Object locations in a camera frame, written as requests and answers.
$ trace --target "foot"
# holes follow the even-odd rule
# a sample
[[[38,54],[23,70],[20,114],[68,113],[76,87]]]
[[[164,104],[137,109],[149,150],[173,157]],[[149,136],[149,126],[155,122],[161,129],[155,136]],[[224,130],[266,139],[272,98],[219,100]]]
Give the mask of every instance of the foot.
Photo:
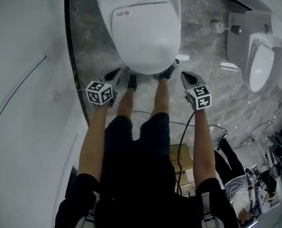
[[[179,60],[176,59],[175,62],[172,65],[170,65],[169,68],[164,70],[162,73],[155,74],[154,78],[157,79],[157,80],[164,79],[164,78],[169,80],[171,75],[172,75],[172,73],[178,67],[178,65],[179,65]]]
[[[228,132],[226,131],[226,132],[224,132],[224,133],[222,134],[222,137],[221,137],[221,139],[219,140],[219,142],[220,142],[221,140],[223,140],[223,139],[226,140],[227,137],[228,137]]]
[[[134,89],[134,92],[136,91],[137,89],[137,74],[135,72],[131,72],[129,74],[129,81],[128,81],[128,85],[127,85],[127,88],[131,88],[131,89]]]

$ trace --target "marble floor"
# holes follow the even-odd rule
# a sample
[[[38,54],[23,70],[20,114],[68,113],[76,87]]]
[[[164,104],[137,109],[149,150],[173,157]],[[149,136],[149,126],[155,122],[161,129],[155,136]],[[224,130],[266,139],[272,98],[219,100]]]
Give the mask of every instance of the marble floor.
[[[244,12],[246,9],[230,0],[181,0],[182,2],[182,35],[180,54],[189,56],[188,61],[181,60],[180,67],[169,80],[170,120],[186,124],[193,110],[184,99],[184,89],[180,80],[180,72],[192,71],[200,74],[209,84],[213,105],[207,109],[210,124],[214,123],[228,129],[228,140],[233,149],[239,148],[250,132],[260,123],[272,118],[282,101],[282,91],[268,82],[257,93],[251,92],[245,85],[241,73],[222,70],[221,62],[227,62],[227,34],[214,34],[210,22],[217,19],[225,25],[229,12]],[[104,76],[112,69],[126,65],[119,57],[113,41],[102,20],[96,0],[70,0],[70,24],[75,62],[81,83],[85,88],[91,80]],[[151,112],[157,81],[146,75],[139,75],[138,89],[135,93],[134,110]],[[116,89],[119,93],[117,102],[125,93],[127,73],[122,75]],[[88,115],[94,112],[92,104],[84,95]],[[116,105],[109,110],[107,124],[115,117]],[[140,126],[148,120],[145,113],[133,113],[133,137],[139,138]],[[263,130],[278,131],[282,127],[282,105],[276,113],[274,122],[267,123],[254,131],[254,136],[263,148],[269,139]],[[177,144],[184,130],[183,125],[170,123],[171,143]],[[214,144],[222,129],[214,128],[212,138]],[[193,151],[194,129],[189,127],[184,143]]]

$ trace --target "white shirt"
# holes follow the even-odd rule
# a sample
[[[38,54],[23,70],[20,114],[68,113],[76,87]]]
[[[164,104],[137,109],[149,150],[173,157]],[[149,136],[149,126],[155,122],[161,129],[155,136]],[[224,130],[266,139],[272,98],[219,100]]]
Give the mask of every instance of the white shirt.
[[[239,176],[225,184],[226,192],[230,197],[230,202],[238,217],[240,211],[245,209],[250,211],[255,203],[255,190],[249,191],[247,184],[247,176]]]

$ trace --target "fiducial marker cube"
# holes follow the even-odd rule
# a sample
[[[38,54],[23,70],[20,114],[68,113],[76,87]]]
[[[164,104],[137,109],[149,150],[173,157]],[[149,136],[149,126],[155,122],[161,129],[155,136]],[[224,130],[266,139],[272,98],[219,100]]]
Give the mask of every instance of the fiducial marker cube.
[[[209,92],[208,85],[197,86],[186,90],[188,102],[195,110],[207,108],[212,105],[212,94]]]
[[[96,105],[103,105],[113,98],[113,88],[110,84],[92,81],[86,88],[88,101]]]

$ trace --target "toilet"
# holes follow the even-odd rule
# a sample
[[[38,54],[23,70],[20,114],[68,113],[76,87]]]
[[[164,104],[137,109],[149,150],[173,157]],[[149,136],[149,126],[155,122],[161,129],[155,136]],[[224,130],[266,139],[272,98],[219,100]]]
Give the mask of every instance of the toilet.
[[[181,0],[97,0],[106,28],[124,63],[156,74],[179,54]]]
[[[282,22],[270,12],[229,13],[227,56],[240,68],[247,87],[259,91],[268,78],[282,89]]]

